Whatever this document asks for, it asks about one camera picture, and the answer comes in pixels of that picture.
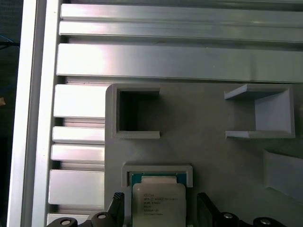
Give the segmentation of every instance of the bolt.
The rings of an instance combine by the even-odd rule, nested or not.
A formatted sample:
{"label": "bolt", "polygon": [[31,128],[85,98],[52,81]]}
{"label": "bolt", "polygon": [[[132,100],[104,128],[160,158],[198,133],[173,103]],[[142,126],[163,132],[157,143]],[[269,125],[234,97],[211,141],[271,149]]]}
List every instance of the bolt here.
{"label": "bolt", "polygon": [[225,213],[223,216],[228,219],[232,218],[232,215],[230,213]]}
{"label": "bolt", "polygon": [[100,215],[98,216],[98,218],[99,218],[99,219],[106,218],[106,215],[104,215],[104,214],[100,214]]}
{"label": "bolt", "polygon": [[65,226],[68,225],[71,221],[69,220],[64,220],[63,222],[61,222],[61,225]]}
{"label": "bolt", "polygon": [[261,219],[260,222],[261,222],[263,225],[270,225],[270,221],[267,220],[267,219]]}

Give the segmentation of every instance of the gray plastic surface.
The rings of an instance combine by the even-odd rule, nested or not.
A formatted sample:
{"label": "gray plastic surface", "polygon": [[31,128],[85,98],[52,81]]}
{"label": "gray plastic surface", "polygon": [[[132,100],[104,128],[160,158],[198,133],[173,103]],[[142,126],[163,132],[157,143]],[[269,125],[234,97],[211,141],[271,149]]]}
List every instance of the gray plastic surface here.
{"label": "gray plastic surface", "polygon": [[266,187],[303,203],[303,159],[264,152]]}
{"label": "gray plastic surface", "polygon": [[[105,208],[113,192],[130,193],[122,187],[121,170],[131,165],[184,165],[193,167],[193,188],[187,201],[188,224],[195,224],[196,195],[205,192],[221,211],[236,214],[251,223],[256,217],[271,217],[289,227],[301,227],[303,205],[264,186],[263,150],[300,155],[302,140],[225,139],[226,130],[255,130],[252,101],[230,102],[223,91],[240,84],[157,84],[159,99],[140,104],[138,123],[159,130],[158,140],[125,140],[112,136],[112,86],[106,94]],[[303,85],[293,85],[295,113],[303,107]],[[303,135],[296,121],[298,137]],[[131,199],[125,197],[126,221]]]}
{"label": "gray plastic surface", "polygon": [[226,100],[255,103],[255,131],[226,131],[226,137],[251,139],[294,138],[294,104],[291,85],[246,84],[225,93]]}
{"label": "gray plastic surface", "polygon": [[138,125],[139,105],[159,97],[159,87],[153,85],[113,85],[113,136],[120,139],[159,139],[159,131],[142,129]]}

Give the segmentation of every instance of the black plastic part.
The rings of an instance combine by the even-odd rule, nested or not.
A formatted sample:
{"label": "black plastic part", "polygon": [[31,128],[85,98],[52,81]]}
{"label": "black plastic part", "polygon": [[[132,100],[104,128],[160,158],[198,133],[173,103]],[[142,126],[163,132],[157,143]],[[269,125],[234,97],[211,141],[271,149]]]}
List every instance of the black plastic part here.
{"label": "black plastic part", "polygon": [[254,226],[256,227],[286,227],[282,223],[267,217],[254,219]]}
{"label": "black plastic part", "polygon": [[49,224],[48,227],[78,227],[78,222],[74,218],[58,218]]}
{"label": "black plastic part", "polygon": [[286,227],[267,217],[256,218],[250,225],[229,212],[220,212],[205,193],[197,195],[197,219],[200,227]]}
{"label": "black plastic part", "polygon": [[74,218],[58,218],[47,227],[122,227],[123,223],[124,194],[116,192],[107,212],[97,213],[80,225]]}

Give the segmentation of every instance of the gray plastic tray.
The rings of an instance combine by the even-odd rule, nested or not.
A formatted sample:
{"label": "gray plastic tray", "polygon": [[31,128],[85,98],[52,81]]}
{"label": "gray plastic tray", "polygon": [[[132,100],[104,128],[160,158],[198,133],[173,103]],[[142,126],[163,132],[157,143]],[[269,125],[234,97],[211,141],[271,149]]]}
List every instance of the gray plastic tray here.
{"label": "gray plastic tray", "polygon": [[[121,139],[113,127],[117,89],[160,88],[158,97],[134,96],[132,113],[124,117],[131,132],[159,131],[159,139]],[[294,139],[225,138],[225,131],[255,131],[255,103],[224,99],[224,92],[242,84],[178,83],[115,84],[106,94],[105,208],[114,192],[124,192],[126,220],[131,215],[130,187],[122,187],[122,166],[185,165],[193,167],[193,188],[187,188],[188,223],[196,222],[196,195],[205,192],[221,211],[229,211],[248,223],[254,218],[275,218],[289,227],[303,223],[303,205],[264,184],[264,149],[303,158],[303,85],[292,85]],[[281,85],[264,85],[273,88]]]}

